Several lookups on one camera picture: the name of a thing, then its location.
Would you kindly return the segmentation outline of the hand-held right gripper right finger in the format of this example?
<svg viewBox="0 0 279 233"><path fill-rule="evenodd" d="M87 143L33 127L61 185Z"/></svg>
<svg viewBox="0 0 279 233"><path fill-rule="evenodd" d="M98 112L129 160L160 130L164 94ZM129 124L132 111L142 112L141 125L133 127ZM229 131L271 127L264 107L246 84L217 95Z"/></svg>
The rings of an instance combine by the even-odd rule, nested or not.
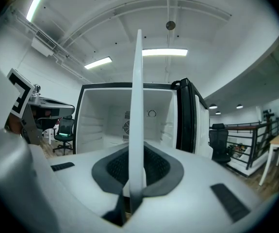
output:
<svg viewBox="0 0 279 233"><path fill-rule="evenodd" d="M258 220L262 199L216 162L145 143L165 159L165 175L143 190L132 233L244 233Z"/></svg>

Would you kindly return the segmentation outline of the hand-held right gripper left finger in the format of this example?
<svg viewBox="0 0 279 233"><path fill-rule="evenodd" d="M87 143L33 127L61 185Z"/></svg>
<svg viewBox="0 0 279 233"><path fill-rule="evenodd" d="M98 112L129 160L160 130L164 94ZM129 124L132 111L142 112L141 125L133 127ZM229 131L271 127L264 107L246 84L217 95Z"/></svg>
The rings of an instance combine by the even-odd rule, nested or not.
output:
<svg viewBox="0 0 279 233"><path fill-rule="evenodd" d="M123 189L129 180L129 145L59 156L48 160L74 197L117 226L126 222Z"/></svg>

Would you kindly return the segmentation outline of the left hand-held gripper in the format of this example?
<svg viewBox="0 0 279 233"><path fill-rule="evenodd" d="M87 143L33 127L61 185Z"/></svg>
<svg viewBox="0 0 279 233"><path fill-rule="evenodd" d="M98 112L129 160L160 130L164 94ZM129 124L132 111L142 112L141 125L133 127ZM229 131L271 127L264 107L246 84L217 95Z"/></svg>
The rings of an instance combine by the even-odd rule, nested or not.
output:
<svg viewBox="0 0 279 233"><path fill-rule="evenodd" d="M67 117L75 112L75 107L57 100L40 97L40 86L32 84L17 70L11 69L7 78L18 90L11 112L20 118L22 124L21 137L27 143L39 145L42 131L53 129L59 124L59 119L42 118L44 112L50 112L51 117Z"/></svg>

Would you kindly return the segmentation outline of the white thin plate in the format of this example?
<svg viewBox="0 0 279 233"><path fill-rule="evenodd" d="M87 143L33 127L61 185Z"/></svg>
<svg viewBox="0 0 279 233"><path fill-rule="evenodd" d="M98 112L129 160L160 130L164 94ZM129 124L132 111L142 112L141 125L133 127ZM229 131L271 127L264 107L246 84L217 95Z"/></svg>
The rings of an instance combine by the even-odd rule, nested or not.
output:
<svg viewBox="0 0 279 233"><path fill-rule="evenodd" d="M142 30L137 32L130 110L129 186L130 207L134 214L142 203L144 189L144 94Z"/></svg>

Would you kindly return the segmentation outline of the person's left forearm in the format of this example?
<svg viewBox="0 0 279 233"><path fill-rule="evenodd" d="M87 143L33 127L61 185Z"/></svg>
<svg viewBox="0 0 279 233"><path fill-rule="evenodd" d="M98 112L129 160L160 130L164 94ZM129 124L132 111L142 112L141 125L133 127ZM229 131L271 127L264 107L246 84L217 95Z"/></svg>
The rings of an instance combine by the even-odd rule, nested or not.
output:
<svg viewBox="0 0 279 233"><path fill-rule="evenodd" d="M4 128L8 132L12 132L12 133L21 135L22 124L20 122L20 118L13 115L12 113L10 113L6 120Z"/></svg>

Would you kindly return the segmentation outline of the black mini fridge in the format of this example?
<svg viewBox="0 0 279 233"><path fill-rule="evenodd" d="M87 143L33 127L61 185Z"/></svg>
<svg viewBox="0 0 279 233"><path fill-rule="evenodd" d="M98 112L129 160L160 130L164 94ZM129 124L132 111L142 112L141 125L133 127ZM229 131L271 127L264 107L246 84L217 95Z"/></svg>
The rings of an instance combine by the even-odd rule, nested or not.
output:
<svg viewBox="0 0 279 233"><path fill-rule="evenodd" d="M144 140L181 148L181 107L175 87L145 83ZM83 85L74 124L74 154L129 142L132 83Z"/></svg>

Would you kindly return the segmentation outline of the black mesh office chair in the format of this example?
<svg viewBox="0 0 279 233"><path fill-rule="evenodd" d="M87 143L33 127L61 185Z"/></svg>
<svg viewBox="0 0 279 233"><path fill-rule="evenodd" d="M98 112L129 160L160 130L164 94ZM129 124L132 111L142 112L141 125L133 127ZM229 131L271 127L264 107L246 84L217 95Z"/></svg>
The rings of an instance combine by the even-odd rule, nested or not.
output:
<svg viewBox="0 0 279 233"><path fill-rule="evenodd" d="M212 160L222 166L231 161L227 148L229 132L223 123L213 124L209 130L209 145L213 149Z"/></svg>
<svg viewBox="0 0 279 233"><path fill-rule="evenodd" d="M72 116L66 116L59 119L59 128L56 133L54 133L54 139L56 141L62 142L56 148L52 149L52 152L55 153L56 150L63 150L63 155L65 155L66 150L73 150L73 147L70 142L73 141L74 134L73 134L73 127L74 127L74 119ZM69 137L61 137L59 133L69 134Z"/></svg>

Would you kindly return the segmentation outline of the white ceiling air conditioner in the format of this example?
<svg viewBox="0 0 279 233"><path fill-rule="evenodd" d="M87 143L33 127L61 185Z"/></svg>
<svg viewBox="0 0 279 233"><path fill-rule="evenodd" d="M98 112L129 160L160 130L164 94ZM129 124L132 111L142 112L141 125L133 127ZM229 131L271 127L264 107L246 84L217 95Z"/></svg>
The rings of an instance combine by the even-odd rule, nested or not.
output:
<svg viewBox="0 0 279 233"><path fill-rule="evenodd" d="M46 57L52 56L54 54L54 49L56 48L55 42L53 42L53 40L41 30L36 32L32 39L31 46Z"/></svg>

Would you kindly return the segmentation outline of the rectangular ceiling light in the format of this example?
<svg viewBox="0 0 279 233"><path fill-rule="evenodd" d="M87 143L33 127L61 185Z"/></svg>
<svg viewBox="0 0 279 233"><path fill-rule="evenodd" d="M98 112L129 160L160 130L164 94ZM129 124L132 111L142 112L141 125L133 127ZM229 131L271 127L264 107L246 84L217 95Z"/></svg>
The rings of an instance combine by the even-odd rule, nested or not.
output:
<svg viewBox="0 0 279 233"><path fill-rule="evenodd" d="M41 0L32 0L32 3L28 9L27 15L26 15L26 19L31 22L33 19L33 16L35 14L35 11L39 5Z"/></svg>
<svg viewBox="0 0 279 233"><path fill-rule="evenodd" d="M111 57L108 56L108 57L105 57L103 59L100 59L100 60L94 61L92 63L89 63L89 64L85 65L84 67L86 69L92 69L92 68L95 68L95 67L98 67L98 66L102 66L102 65L111 63L111 62L112 62L112 59L111 59Z"/></svg>
<svg viewBox="0 0 279 233"><path fill-rule="evenodd" d="M145 49L142 50L143 56L186 56L187 49Z"/></svg>

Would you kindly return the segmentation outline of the black metal railing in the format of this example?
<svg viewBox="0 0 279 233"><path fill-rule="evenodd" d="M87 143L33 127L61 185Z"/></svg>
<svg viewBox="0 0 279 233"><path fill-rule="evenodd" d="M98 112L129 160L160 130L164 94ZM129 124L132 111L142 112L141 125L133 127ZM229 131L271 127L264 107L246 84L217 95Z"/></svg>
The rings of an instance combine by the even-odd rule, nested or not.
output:
<svg viewBox="0 0 279 233"><path fill-rule="evenodd" d="M279 119L264 123L228 124L228 165L245 175L264 162L269 141L279 134Z"/></svg>

